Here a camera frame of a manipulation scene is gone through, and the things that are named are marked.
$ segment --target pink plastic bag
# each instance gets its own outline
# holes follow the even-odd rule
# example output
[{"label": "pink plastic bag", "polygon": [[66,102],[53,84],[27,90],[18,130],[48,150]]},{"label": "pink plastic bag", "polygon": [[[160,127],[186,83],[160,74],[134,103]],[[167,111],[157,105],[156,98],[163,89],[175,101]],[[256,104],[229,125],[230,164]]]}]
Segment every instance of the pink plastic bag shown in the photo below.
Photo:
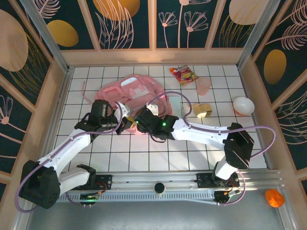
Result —
[{"label": "pink plastic bag", "polygon": [[[163,87],[150,76],[147,75],[129,75],[123,80],[111,83],[101,90],[95,96],[96,99],[108,101],[113,109],[116,109],[115,102],[122,102],[129,106],[134,117],[136,112],[144,107],[147,102],[163,93]],[[159,117],[172,114],[172,107],[166,95],[154,102],[159,108]],[[133,134],[142,134],[134,124],[132,128],[127,129]]]}]

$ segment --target pink plastic cup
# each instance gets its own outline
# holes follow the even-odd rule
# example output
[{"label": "pink plastic cup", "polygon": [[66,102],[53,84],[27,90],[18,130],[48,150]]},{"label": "pink plastic cup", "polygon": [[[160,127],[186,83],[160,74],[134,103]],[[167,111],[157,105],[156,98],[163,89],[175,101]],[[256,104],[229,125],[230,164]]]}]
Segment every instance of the pink plastic cup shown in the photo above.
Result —
[{"label": "pink plastic cup", "polygon": [[210,78],[200,77],[197,80],[197,94],[200,96],[205,95],[208,92],[210,86],[211,86]]}]

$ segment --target snack bag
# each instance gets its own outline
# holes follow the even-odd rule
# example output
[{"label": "snack bag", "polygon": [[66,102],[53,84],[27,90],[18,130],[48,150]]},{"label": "snack bag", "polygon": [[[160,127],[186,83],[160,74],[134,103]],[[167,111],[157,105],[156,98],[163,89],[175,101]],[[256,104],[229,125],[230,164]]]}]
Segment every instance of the snack bag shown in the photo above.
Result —
[{"label": "snack bag", "polygon": [[195,73],[193,73],[187,65],[179,68],[170,68],[169,71],[171,71],[182,86],[198,79]]}]

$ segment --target white tile floor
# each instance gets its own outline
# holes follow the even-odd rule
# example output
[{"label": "white tile floor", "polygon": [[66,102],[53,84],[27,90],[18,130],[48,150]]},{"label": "white tile floor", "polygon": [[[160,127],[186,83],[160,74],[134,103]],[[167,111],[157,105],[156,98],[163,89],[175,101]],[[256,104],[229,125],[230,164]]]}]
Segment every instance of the white tile floor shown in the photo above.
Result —
[{"label": "white tile floor", "polygon": [[[232,122],[238,122],[244,127],[254,124],[251,116],[236,115],[232,108],[231,102],[236,97],[245,96],[235,65],[190,66],[197,76],[210,77],[212,81],[211,89],[204,96],[197,95],[195,82],[181,87],[169,72],[169,68],[173,67],[177,66],[75,68],[55,146],[59,145],[71,133],[78,120],[91,110],[91,105],[82,97],[83,84],[85,96],[94,101],[94,96],[101,87],[130,74],[150,75],[164,86],[166,91],[181,92],[192,103],[211,105],[213,112],[210,117],[200,119],[192,113],[189,116],[191,122],[210,126],[229,126]],[[185,111],[188,110],[187,105],[183,101]],[[255,130],[251,130],[250,135],[255,140],[255,153],[260,149],[260,143]],[[90,165],[98,172],[212,170],[223,156],[224,153],[219,149],[190,141],[168,140],[161,144],[153,142],[148,135],[103,135],[84,148],[65,167],[64,172],[81,163]],[[264,157],[252,159],[250,168],[267,168]]]}]

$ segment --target white bowl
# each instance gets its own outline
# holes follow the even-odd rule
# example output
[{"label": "white bowl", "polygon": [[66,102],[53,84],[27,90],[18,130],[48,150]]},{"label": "white bowl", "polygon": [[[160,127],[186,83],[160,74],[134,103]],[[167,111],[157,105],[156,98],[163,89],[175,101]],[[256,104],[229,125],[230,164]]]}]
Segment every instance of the white bowl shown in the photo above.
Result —
[{"label": "white bowl", "polygon": [[237,97],[234,100],[234,109],[240,115],[251,115],[255,110],[255,105],[247,97]]}]

